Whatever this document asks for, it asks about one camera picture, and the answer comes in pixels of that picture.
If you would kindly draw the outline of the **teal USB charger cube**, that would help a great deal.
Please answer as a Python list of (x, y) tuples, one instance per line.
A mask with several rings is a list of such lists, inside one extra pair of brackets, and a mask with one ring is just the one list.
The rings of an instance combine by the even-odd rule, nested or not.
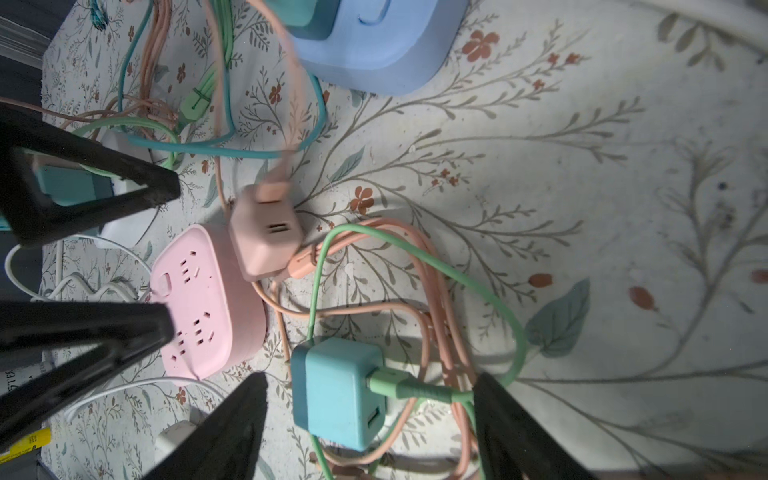
[(295, 425), (353, 451), (367, 449), (383, 428), (386, 400), (366, 380), (383, 365), (372, 344), (336, 337), (298, 344), (290, 361)]

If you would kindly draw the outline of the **pink USB charger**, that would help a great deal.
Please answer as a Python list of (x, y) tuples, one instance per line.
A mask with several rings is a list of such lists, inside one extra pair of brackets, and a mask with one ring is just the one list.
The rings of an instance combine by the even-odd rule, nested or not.
[(271, 186), (251, 184), (238, 196), (229, 232), (243, 278), (252, 282), (284, 270), (304, 233), (286, 196), (269, 196)]

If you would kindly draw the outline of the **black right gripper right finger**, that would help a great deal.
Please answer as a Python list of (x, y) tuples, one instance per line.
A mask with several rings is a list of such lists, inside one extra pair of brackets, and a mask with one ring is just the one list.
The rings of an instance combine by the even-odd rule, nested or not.
[(476, 436), (487, 479), (591, 479), (490, 374), (473, 387)]

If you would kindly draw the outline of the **pink power strip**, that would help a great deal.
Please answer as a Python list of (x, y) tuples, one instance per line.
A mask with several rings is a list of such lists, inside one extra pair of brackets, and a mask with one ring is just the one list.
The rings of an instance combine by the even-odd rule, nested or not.
[(170, 312), (174, 333), (161, 357), (178, 385), (209, 378), (262, 348), (265, 306), (242, 276), (226, 227), (189, 226), (155, 260), (150, 287), (151, 300)]

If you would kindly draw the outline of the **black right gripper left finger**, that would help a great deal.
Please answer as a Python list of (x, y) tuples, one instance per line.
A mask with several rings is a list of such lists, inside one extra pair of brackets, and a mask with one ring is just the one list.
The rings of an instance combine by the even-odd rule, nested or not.
[(252, 479), (268, 411), (267, 378), (247, 377), (147, 479)]

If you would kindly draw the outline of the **blue power strip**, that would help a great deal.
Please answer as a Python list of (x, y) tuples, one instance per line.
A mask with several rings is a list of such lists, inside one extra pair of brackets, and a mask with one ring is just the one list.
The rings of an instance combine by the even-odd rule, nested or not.
[(268, 1), (303, 67), (350, 90), (401, 96), (440, 70), (468, 3), (463, 0)]

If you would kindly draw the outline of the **white USB charger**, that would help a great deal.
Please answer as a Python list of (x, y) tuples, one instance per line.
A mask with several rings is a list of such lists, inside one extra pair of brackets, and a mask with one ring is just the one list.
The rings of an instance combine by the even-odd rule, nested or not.
[(161, 431), (154, 441), (155, 464), (159, 465), (197, 429), (189, 420), (182, 420)]

